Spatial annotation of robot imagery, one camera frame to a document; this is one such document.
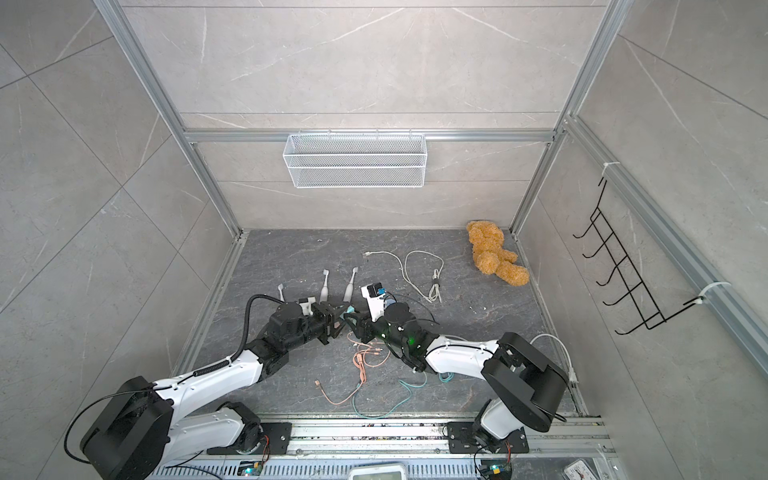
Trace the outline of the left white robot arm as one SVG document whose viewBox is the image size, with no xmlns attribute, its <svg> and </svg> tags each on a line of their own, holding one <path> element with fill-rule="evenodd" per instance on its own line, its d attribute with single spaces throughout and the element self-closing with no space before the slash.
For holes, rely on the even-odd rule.
<svg viewBox="0 0 768 480">
<path fill-rule="evenodd" d="M 175 377 L 126 381 L 102 397 L 105 406 L 79 450 L 66 447 L 66 455 L 92 466 L 103 479 L 145 479 L 161 465 L 209 449 L 249 454 L 263 447 L 261 420 L 243 403 L 228 401 L 207 414 L 200 408 L 273 375 L 291 350 L 337 337 L 344 315 L 354 308 L 313 298 L 276 299 L 276 310 L 251 338 L 252 306 L 260 298 L 255 294 L 246 303 L 242 338 L 233 354 Z"/>
</svg>

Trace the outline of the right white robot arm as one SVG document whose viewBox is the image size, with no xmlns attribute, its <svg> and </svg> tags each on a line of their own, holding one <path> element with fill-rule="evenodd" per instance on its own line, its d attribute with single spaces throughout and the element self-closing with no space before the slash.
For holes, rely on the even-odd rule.
<svg viewBox="0 0 768 480">
<path fill-rule="evenodd" d="M 350 309 L 341 319 L 359 340 L 383 341 L 393 356 L 418 372 L 485 381 L 496 397 L 475 418 L 472 436 L 486 448 L 497 447 L 524 427 L 546 433 L 555 419 L 565 419 L 558 407 L 567 373 L 516 333 L 485 342 L 437 334 L 422 327 L 403 302 L 386 306 L 378 318 Z"/>
</svg>

